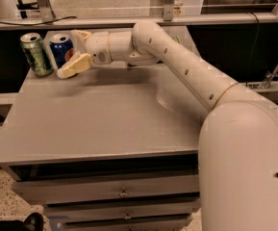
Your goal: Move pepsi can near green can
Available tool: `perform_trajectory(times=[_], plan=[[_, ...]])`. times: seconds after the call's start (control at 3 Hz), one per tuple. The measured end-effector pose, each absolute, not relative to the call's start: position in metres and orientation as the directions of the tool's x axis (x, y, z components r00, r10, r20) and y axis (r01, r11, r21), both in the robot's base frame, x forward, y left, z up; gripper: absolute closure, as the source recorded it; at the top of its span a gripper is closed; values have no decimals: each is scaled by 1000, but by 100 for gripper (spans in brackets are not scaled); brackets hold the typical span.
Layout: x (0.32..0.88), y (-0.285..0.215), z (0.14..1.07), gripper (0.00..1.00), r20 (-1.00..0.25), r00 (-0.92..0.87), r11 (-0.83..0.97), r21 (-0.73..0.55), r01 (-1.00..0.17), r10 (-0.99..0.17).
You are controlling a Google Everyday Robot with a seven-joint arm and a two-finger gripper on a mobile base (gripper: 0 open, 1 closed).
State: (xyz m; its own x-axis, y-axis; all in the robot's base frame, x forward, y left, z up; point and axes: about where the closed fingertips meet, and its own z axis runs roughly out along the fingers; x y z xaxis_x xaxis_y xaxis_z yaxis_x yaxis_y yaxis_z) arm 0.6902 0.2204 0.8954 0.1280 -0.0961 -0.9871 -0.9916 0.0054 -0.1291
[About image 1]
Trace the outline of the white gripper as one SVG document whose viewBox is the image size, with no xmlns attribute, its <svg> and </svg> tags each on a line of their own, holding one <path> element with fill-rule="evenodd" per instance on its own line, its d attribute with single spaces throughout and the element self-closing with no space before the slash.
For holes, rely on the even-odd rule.
<svg viewBox="0 0 278 231">
<path fill-rule="evenodd" d="M 83 30 L 72 30 L 71 35 L 82 45 L 88 53 L 75 53 L 68 62 L 57 70 L 61 79 L 72 77 L 91 68 L 92 59 L 96 64 L 109 64 L 111 62 L 109 49 L 109 33 L 91 33 Z"/>
</svg>

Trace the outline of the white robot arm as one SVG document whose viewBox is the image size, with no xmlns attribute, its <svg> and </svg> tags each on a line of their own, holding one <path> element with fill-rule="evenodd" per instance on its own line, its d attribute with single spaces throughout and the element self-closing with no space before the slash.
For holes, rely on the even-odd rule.
<svg viewBox="0 0 278 231">
<path fill-rule="evenodd" d="M 278 231 L 278 105 L 175 41 L 153 21 L 128 32 L 71 35 L 85 50 L 59 69 L 165 63 L 208 114 L 198 142 L 203 231 Z"/>
</svg>

